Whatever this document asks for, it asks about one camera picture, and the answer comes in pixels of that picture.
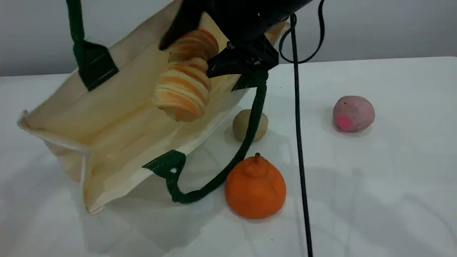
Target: potato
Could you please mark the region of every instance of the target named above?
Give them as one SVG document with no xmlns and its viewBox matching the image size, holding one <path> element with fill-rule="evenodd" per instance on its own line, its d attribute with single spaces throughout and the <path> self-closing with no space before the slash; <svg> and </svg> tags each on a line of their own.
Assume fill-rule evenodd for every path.
<svg viewBox="0 0 457 257">
<path fill-rule="evenodd" d="M 248 123 L 249 123 L 249 115 L 251 114 L 251 110 L 246 109 L 239 112 L 235 118 L 233 119 L 232 128 L 233 134 L 238 141 L 243 141 L 244 137 L 246 136 L 246 131 L 248 130 Z M 268 118 L 265 114 L 262 113 L 260 118 L 259 127 L 257 128 L 257 132 L 255 133 L 254 142 L 259 141 L 266 133 L 268 128 Z"/>
<path fill-rule="evenodd" d="M 373 105 L 361 96 L 344 96 L 333 108 L 335 124 L 345 132 L 358 132 L 368 128 L 374 117 Z"/>
</svg>

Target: pink stress ball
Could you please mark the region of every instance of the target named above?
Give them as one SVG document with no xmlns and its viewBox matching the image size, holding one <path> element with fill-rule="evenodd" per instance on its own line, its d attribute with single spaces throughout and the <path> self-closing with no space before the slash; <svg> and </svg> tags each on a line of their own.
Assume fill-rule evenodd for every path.
<svg viewBox="0 0 457 257">
<path fill-rule="evenodd" d="M 344 96 L 333 108 L 336 126 L 345 132 L 358 132 L 368 128 L 374 121 L 374 108 L 361 96 Z"/>
</svg>

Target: canvas tote bag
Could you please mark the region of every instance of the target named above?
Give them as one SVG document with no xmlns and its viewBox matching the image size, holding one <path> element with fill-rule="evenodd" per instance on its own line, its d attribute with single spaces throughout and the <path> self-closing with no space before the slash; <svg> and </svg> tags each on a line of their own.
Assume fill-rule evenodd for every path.
<svg viewBox="0 0 457 257">
<path fill-rule="evenodd" d="M 66 81 L 40 106 L 24 111 L 19 127 L 44 140 L 62 169 L 80 183 L 87 213 L 94 214 L 156 174 L 174 202 L 192 203 L 220 186 L 245 158 L 254 138 L 266 94 L 267 72 L 211 79 L 203 118 L 176 122 L 156 108 L 152 95 L 169 53 L 158 44 L 180 6 L 173 1 L 116 44 L 106 48 L 84 40 L 80 0 L 67 0 L 71 37 L 78 63 Z M 206 14 L 201 25 L 218 41 L 227 38 Z M 286 23 L 266 33 L 274 43 Z M 230 163 L 201 189 L 183 193 L 178 179 L 186 155 L 227 116 L 249 87 L 256 87 L 246 139 Z"/>
</svg>

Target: white wall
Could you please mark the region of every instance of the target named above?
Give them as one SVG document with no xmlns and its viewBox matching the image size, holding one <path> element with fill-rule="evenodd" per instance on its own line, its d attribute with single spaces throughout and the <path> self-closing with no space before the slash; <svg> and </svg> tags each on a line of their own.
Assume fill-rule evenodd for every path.
<svg viewBox="0 0 457 257">
<path fill-rule="evenodd" d="M 86 37 L 109 45 L 170 0 L 82 0 Z M 298 13 L 300 58 L 319 39 L 319 0 Z M 457 55 L 457 0 L 326 0 L 326 40 L 313 61 Z M 65 0 L 0 1 L 0 75 L 70 72 Z M 291 57 L 290 41 L 284 52 Z"/>
</svg>

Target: green handle strap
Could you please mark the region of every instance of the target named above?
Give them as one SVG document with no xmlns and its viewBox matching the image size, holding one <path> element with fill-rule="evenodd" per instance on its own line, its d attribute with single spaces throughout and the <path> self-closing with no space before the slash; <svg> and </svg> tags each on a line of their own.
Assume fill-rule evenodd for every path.
<svg viewBox="0 0 457 257">
<path fill-rule="evenodd" d="M 108 49 L 84 40 L 83 15 L 80 0 L 66 0 L 70 22 L 73 53 L 79 74 L 87 90 L 91 91 L 113 77 L 119 70 Z"/>
<path fill-rule="evenodd" d="M 230 163 L 214 177 L 208 184 L 201 189 L 183 193 L 178 187 L 179 176 L 186 163 L 186 155 L 178 151 L 170 151 L 144 165 L 143 168 L 149 169 L 158 176 L 165 178 L 168 192 L 173 202 L 193 203 L 198 201 L 221 186 L 233 168 L 244 158 L 254 140 L 257 127 L 259 126 L 260 117 L 262 116 L 263 103 L 266 95 L 266 78 L 263 84 L 257 84 L 257 91 L 254 102 L 252 103 L 251 114 L 249 116 L 248 129 L 246 137 L 243 140 L 238 152 L 235 154 Z"/>
</svg>

